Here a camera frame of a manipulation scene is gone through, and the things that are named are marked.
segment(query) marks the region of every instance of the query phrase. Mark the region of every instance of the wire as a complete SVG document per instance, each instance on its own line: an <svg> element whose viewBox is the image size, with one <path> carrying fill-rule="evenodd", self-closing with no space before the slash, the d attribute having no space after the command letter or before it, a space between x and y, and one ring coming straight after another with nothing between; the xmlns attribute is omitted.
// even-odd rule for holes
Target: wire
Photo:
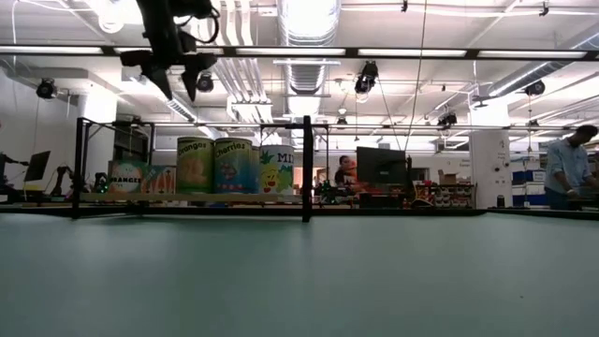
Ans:
<svg viewBox="0 0 599 337"><path fill-rule="evenodd" d="M400 139L397 138L397 131L395 131L395 127L393 127L393 119L391 118L391 112L389 111L389 106L387 105L387 99L385 98L385 91L383 90L383 83L381 82L381 76L378 77L378 85L381 87L381 95L383 96L383 102L385 102L385 109L387 110L387 117L389 118L389 122L391 123L393 130L393 136L395 136L395 141L397 141L397 147L399 150L402 149L400 145Z"/></svg>
<svg viewBox="0 0 599 337"><path fill-rule="evenodd" d="M408 136L405 138L405 146L403 149L407 151L408 142L410 141L410 136L412 135L412 125L414 124L414 117L416 116L416 103L418 101L418 91L420 90L420 72L422 70L422 52L424 48L424 35L427 29L427 7L429 5L429 0L424 0L424 18L422 20L422 38L420 40L420 58L418 59L418 74L416 76L416 90L414 92L414 106L412 107L412 119L410 120L410 126L408 127Z"/></svg>
<svg viewBox="0 0 599 337"><path fill-rule="evenodd" d="M220 22L219 22L218 19L220 19L221 13L215 7L212 7L211 13L210 13L209 17L212 18L212 20L214 21L214 34L212 34L212 36L208 40L206 40L206 41L204 41L204 40L202 40L200 38L192 36L197 42L200 42L200 43L203 43L203 44L209 44L209 43L213 43L214 40L218 37L218 33L219 33L220 27L221 27Z"/></svg>
<svg viewBox="0 0 599 337"><path fill-rule="evenodd" d="M19 4L19 0L15 0L12 3L12 9L10 10L10 19L12 21L12 44L17 44L17 26L15 24L15 9L17 8L17 4ZM14 68L17 67L17 55L12 56L12 66Z"/></svg>
<svg viewBox="0 0 599 337"><path fill-rule="evenodd" d="M16 176L14 176L14 177L12 177L12 178L10 178L10 179L7 179L7 183L10 183L10 182L12 182L13 180L15 180L15 179L17 179L17 178L21 177L23 174L25 174L25 172L26 172L26 171L27 171L27 170L25 170L25 171L23 171L23 172L21 172L21 173L17 174Z"/></svg>

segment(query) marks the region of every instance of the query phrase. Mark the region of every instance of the can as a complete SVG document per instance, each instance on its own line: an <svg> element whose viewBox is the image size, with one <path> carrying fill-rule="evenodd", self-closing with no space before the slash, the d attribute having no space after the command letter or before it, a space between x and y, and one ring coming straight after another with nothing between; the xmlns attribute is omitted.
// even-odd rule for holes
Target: can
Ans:
<svg viewBox="0 0 599 337"><path fill-rule="evenodd" d="M213 154L211 139L177 139L177 193L212 193Z"/></svg>
<svg viewBox="0 0 599 337"><path fill-rule="evenodd" d="M258 193L258 186L260 184L260 148L257 146L252 146L252 156L250 157L250 163L252 165L252 178L253 186L252 193Z"/></svg>
<svg viewBox="0 0 599 337"><path fill-rule="evenodd" d="M264 145L260 148L260 194L293 194L293 147Z"/></svg>
<svg viewBox="0 0 599 337"><path fill-rule="evenodd" d="M252 142L223 138L214 143L214 193L252 193Z"/></svg>

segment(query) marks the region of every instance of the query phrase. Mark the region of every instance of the ceiling light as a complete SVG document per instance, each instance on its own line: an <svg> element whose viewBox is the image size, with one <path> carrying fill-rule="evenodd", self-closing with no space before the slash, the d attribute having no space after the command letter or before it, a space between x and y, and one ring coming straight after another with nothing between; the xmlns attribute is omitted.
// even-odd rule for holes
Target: ceiling light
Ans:
<svg viewBox="0 0 599 337"><path fill-rule="evenodd" d="M359 56L424 56L424 57L463 57L462 50L416 50L416 49L360 49Z"/></svg>
<svg viewBox="0 0 599 337"><path fill-rule="evenodd" d="M154 126L160 126L160 127L191 127L194 126L193 124L189 124L189 123L154 123Z"/></svg>
<svg viewBox="0 0 599 337"><path fill-rule="evenodd" d="M587 53L585 51L481 51L480 57L503 57L503 58L566 58L578 59Z"/></svg>
<svg viewBox="0 0 599 337"><path fill-rule="evenodd" d="M329 125L329 127L331 128L344 128L347 126L343 126L343 125L339 125L339 123L337 123L336 125ZM375 129L375 128L383 128L383 125L351 125L352 128L363 128L363 129Z"/></svg>
<svg viewBox="0 0 599 337"><path fill-rule="evenodd" d="M272 56L304 56L304 55L327 55L343 56L343 48L237 48L238 55L272 55Z"/></svg>
<svg viewBox="0 0 599 337"><path fill-rule="evenodd" d="M122 52L129 52L129 51L152 51L152 48L150 47L139 47L139 48L115 48L114 52L116 53L122 53Z"/></svg>
<svg viewBox="0 0 599 337"><path fill-rule="evenodd" d="M0 46L0 53L31 54L96 54L101 55L99 47L58 47L58 46Z"/></svg>
<svg viewBox="0 0 599 337"><path fill-rule="evenodd" d="M260 127L260 124L207 123L211 127Z"/></svg>
<svg viewBox="0 0 599 337"><path fill-rule="evenodd" d="M340 66L340 61L331 60L274 60L276 66Z"/></svg>

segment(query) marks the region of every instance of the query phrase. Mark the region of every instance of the white wall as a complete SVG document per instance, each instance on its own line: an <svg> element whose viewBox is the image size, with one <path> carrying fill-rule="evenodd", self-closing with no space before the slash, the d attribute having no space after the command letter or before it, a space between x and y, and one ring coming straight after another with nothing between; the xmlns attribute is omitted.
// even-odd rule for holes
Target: white wall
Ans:
<svg viewBox="0 0 599 337"><path fill-rule="evenodd" d="M48 193L53 188L56 168L68 164L73 168L75 161L75 126L79 111L71 106L67 117L67 104L53 99L39 99L35 89L8 78L0 70L0 152L9 157L29 161L32 154L51 151L50 160L44 174L44 179L32 182L41 188L48 183ZM9 179L19 175L25 168L7 164L5 175ZM24 174L14 178L15 188L22 188ZM70 180L65 177L63 192L68 190Z"/></svg>

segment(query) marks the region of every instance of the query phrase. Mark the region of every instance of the monitor screen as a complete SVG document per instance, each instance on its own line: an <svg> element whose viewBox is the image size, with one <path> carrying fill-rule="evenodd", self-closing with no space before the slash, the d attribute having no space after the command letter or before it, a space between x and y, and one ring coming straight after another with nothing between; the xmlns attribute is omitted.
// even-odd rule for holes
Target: monitor screen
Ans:
<svg viewBox="0 0 599 337"><path fill-rule="evenodd" d="M50 151L32 155L31 160L29 160L29 168L27 168L27 173L25 173L25 181L34 182L44 179L44 172L46 171L49 158Z"/></svg>
<svg viewBox="0 0 599 337"><path fill-rule="evenodd" d="M358 180L406 184L405 151L358 147Z"/></svg>

